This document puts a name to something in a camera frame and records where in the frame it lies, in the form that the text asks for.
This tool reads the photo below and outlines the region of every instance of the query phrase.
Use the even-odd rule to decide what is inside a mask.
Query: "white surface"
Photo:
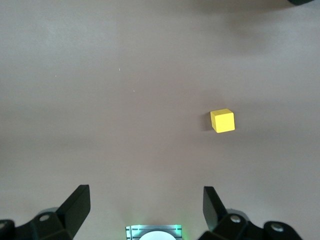
[[[0,2],[0,219],[90,184],[76,240],[206,229],[203,186],[319,239],[320,1]],[[236,130],[208,113],[229,108]]]
[[[172,235],[164,231],[151,231],[143,235],[140,240],[176,240]]]

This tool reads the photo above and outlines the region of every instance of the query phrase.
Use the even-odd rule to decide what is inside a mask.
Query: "dark object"
[[[268,221],[262,229],[243,212],[227,210],[212,186],[205,186],[203,190],[203,214],[210,231],[199,240],[302,240],[283,222]]]
[[[40,213],[19,227],[12,220],[0,220],[0,240],[72,240],[90,206],[89,185],[80,185],[55,212]]]
[[[302,5],[309,2],[312,2],[313,0],[289,0],[290,3],[293,3],[294,5]]]

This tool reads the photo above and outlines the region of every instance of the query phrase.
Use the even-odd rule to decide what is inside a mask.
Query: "gray table surface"
[[[0,219],[80,184],[76,240],[206,229],[203,186],[259,227],[320,223],[320,1],[0,1]],[[236,130],[208,113],[229,108]]]

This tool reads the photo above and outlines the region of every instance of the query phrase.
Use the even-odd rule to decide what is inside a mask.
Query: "yellow cube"
[[[211,111],[211,123],[217,133],[224,133],[235,130],[235,116],[229,109]]]

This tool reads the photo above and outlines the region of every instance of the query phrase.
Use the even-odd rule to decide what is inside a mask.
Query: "screw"
[[[234,223],[236,223],[236,224],[238,224],[238,223],[241,222],[240,217],[238,217],[237,215],[232,215],[232,216],[230,217],[230,219],[231,219],[232,222],[234,222]]]
[[[279,232],[279,233],[281,233],[281,232],[284,231],[284,228],[283,228],[280,224],[278,224],[278,223],[272,223],[272,224],[271,224],[271,228],[272,228],[273,230],[275,230],[276,232]]]
[[[41,216],[41,217],[39,218],[39,221],[40,221],[40,222],[43,222],[43,221],[45,221],[45,220],[48,220],[49,217],[50,217],[50,216],[49,216],[48,214],[43,215],[43,216]]]
[[[3,229],[5,227],[5,225],[6,225],[6,222],[1,222],[0,223],[0,229]]]

